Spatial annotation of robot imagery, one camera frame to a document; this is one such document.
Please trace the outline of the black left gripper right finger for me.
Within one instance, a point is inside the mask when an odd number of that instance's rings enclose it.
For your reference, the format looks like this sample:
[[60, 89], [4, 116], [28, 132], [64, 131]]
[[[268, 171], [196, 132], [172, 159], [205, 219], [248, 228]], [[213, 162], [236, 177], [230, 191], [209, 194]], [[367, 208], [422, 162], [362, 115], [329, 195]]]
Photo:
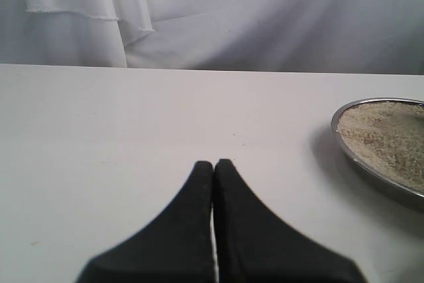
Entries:
[[220, 282], [365, 282], [349, 258], [316, 243], [272, 212], [234, 164], [213, 176], [213, 222]]

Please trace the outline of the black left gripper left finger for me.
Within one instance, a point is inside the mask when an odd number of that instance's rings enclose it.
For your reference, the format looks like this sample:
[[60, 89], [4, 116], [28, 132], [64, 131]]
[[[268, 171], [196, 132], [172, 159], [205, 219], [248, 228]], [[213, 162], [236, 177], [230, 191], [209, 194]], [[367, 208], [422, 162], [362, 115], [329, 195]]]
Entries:
[[78, 282], [214, 282], [213, 166], [195, 163], [167, 207], [138, 233], [93, 257]]

